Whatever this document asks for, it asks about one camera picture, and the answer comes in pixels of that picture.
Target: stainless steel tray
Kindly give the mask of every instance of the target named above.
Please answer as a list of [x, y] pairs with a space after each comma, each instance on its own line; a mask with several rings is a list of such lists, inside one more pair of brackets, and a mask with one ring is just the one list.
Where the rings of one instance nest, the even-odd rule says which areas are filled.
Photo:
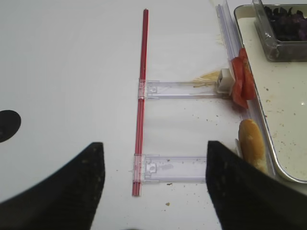
[[[307, 176], [305, 176], [307, 175], [307, 169], [304, 169], [307, 156], [304, 156], [305, 152], [300, 151], [300, 149], [307, 150], [307, 144], [305, 147], [306, 141], [303, 141], [306, 133], [299, 131], [297, 128], [300, 122], [304, 122], [304, 120], [300, 121], [299, 118], [305, 116], [305, 110], [307, 114], [307, 109], [305, 109], [307, 94], [305, 96], [303, 87], [305, 80], [301, 76], [301, 71], [307, 70], [307, 65], [305, 64], [304, 66], [304, 63], [295, 62], [269, 62], [263, 53], [255, 25], [252, 23], [253, 18], [256, 20], [252, 6], [239, 6], [235, 9], [234, 14], [239, 40], [242, 47], [247, 50], [249, 63], [255, 77], [258, 93], [258, 100], [255, 101], [255, 106], [262, 111], [258, 122], [261, 123], [262, 131], [265, 134], [268, 151], [274, 167], [284, 179], [307, 184]], [[240, 25], [242, 19], [248, 19], [249, 25], [244, 27]], [[267, 77], [266, 85], [257, 78], [260, 75], [264, 78], [264, 74]], [[288, 76], [289, 74], [294, 75], [295, 80], [291, 80]], [[296, 116], [298, 112], [295, 110], [302, 112], [302, 116]]]

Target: tomato slice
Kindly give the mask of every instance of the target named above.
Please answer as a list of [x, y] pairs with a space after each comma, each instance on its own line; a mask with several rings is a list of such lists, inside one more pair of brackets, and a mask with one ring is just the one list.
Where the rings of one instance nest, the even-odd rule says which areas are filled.
[[248, 58], [248, 54], [246, 53], [245, 48], [241, 48], [239, 50], [239, 58], [241, 58], [242, 60], [244, 60], [245, 58]]
[[253, 74], [250, 72], [248, 64], [244, 65], [245, 80], [242, 87], [242, 97], [245, 100], [253, 100], [256, 98], [255, 84]]
[[243, 60], [239, 57], [235, 57], [231, 60], [232, 67], [235, 74], [235, 84], [232, 88], [232, 99], [233, 101], [242, 106], [243, 108], [248, 109], [247, 101], [241, 97], [242, 87], [244, 81], [244, 63]]
[[245, 48], [240, 49], [239, 57], [243, 60], [244, 64], [244, 80], [241, 95], [245, 100], [253, 100], [256, 98], [255, 83], [253, 74], [249, 69], [248, 55]]

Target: black circle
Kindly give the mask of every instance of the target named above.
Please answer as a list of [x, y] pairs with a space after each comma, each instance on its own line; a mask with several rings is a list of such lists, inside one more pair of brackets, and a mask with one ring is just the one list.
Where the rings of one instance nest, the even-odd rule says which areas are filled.
[[13, 110], [0, 111], [0, 143], [10, 139], [17, 133], [21, 125], [21, 118]]

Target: purple cabbage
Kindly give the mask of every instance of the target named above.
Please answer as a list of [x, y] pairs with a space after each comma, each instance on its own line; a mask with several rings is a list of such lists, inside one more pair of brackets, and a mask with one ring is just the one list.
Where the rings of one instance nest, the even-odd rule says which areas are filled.
[[292, 7], [271, 9], [267, 6], [264, 11], [268, 16], [275, 36], [280, 41], [307, 41], [307, 19], [301, 11], [292, 13]]

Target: hot dog bun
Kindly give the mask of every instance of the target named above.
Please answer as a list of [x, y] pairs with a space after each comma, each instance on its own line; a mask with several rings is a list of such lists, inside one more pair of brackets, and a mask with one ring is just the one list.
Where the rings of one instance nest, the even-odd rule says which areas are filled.
[[239, 127], [239, 143], [243, 159], [267, 174], [267, 161], [261, 131], [252, 119], [243, 120]]

